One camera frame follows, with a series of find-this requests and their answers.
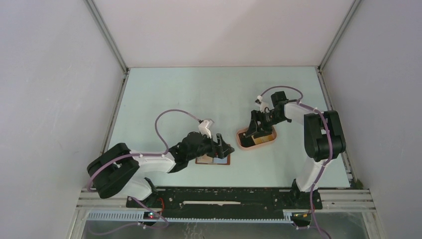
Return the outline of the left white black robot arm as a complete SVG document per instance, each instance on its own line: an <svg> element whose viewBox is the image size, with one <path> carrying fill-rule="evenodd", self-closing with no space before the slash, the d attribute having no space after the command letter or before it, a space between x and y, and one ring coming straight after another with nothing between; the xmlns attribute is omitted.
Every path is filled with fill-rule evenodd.
<svg viewBox="0 0 422 239"><path fill-rule="evenodd" d="M87 166L89 192L98 193L101 199L116 195L134 196L145 207L157 202L157 193L146 173L175 173L185 169L189 162L208 156L225 159L235 149L226 143L221 134L216 140L199 132L190 132L166 153L131 151L125 143L118 143Z"/></svg>

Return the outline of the pink oval tray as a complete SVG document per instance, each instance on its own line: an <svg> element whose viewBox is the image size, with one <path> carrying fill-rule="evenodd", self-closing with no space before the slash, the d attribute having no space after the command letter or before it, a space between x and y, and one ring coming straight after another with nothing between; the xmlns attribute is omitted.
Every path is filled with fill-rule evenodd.
<svg viewBox="0 0 422 239"><path fill-rule="evenodd" d="M246 132L246 130L247 130L248 128L242 128L242 129L240 129L240 130L238 130L237 132L236 132L236 141L237 141L237 145L238 145L238 147L241 149L241 150L253 150L253 149L257 149L257 148L260 148L260 147L264 147L264 146L267 146L267 145L270 145L270 144L272 144L272 143L274 143L275 142L275 140L273 141L273 142L271 142L271 143L268 143L268 144L260 144L260 145L255 145L255 146L253 146L253 147L250 147L250 148L243 148L243 147L240 147L239 146L239 144L238 144L238 140L237 140L237 134L238 133L241 133L241 132Z"/></svg>

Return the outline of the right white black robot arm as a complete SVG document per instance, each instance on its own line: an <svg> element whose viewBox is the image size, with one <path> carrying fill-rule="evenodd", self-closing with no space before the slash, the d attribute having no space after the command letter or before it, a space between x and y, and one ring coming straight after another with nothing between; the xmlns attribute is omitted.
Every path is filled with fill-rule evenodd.
<svg viewBox="0 0 422 239"><path fill-rule="evenodd" d="M346 142L337 111L321 112L299 99L289 100L283 91L271 95L272 109L256 99L258 110L251 111L249 126L237 133L241 148L249 149L275 140L274 126L281 122L297 122L304 127L304 148L307 159L301 173L292 182L289 200L295 208L304 207L313 199L325 168L346 150Z"/></svg>

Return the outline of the brown leather card holder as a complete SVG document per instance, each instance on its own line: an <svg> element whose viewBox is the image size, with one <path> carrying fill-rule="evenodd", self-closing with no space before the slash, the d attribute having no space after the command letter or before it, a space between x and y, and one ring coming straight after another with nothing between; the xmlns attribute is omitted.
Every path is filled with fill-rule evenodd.
<svg viewBox="0 0 422 239"><path fill-rule="evenodd" d="M213 158L212 165L230 165L230 155L224 159Z"/></svg>

